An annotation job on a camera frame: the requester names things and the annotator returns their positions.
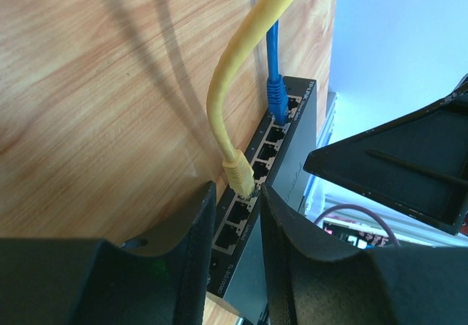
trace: wooden table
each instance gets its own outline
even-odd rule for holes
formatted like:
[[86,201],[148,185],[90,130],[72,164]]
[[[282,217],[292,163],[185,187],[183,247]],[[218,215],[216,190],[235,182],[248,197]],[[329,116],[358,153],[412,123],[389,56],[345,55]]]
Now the wooden table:
[[[0,236],[122,242],[202,183],[225,188],[208,84],[256,0],[0,0]],[[325,115],[335,0],[280,20],[285,75],[319,81]],[[245,148],[266,109],[265,43],[224,114]],[[212,324],[228,324],[213,318]]]

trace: ethernet port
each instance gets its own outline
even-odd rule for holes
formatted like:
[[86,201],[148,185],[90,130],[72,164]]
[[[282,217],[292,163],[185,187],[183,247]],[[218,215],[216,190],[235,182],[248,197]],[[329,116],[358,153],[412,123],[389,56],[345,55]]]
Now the ethernet port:
[[239,224],[241,221],[247,220],[249,215],[247,204],[235,201],[227,219],[232,223]]
[[299,106],[299,102],[295,98],[289,98],[287,100],[287,107],[291,111],[294,108],[297,108]]
[[221,232],[219,233],[218,239],[216,240],[216,246],[227,250],[230,246],[236,244],[239,239],[238,234],[235,232],[236,230],[236,227],[224,224]]
[[254,179],[257,181],[262,177],[267,176],[269,172],[269,170],[266,168],[266,164],[263,162],[254,162],[252,168],[254,169]]
[[279,140],[284,138],[284,132],[279,127],[272,126],[268,135],[266,136],[266,140],[271,143],[276,143]]
[[275,157],[278,154],[278,151],[275,149],[273,144],[264,143],[260,152],[258,153],[258,159],[269,160],[272,157]]

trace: purple cable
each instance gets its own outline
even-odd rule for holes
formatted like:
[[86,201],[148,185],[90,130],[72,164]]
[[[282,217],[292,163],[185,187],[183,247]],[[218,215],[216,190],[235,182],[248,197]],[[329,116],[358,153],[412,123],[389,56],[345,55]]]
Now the purple cable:
[[332,206],[331,208],[328,208],[325,210],[317,219],[315,219],[314,224],[317,225],[324,217],[329,215],[330,213],[336,212],[337,210],[342,210],[342,209],[351,209],[351,210],[357,210],[358,212],[362,212],[364,214],[367,214],[370,216],[372,219],[377,221],[380,226],[385,230],[385,232],[388,235],[388,238],[393,242],[395,247],[401,247],[400,242],[396,238],[395,234],[391,230],[390,226],[387,225],[387,223],[377,214],[375,214],[373,211],[368,210],[367,208],[364,208],[363,206],[356,206],[355,204],[339,204],[337,206]]

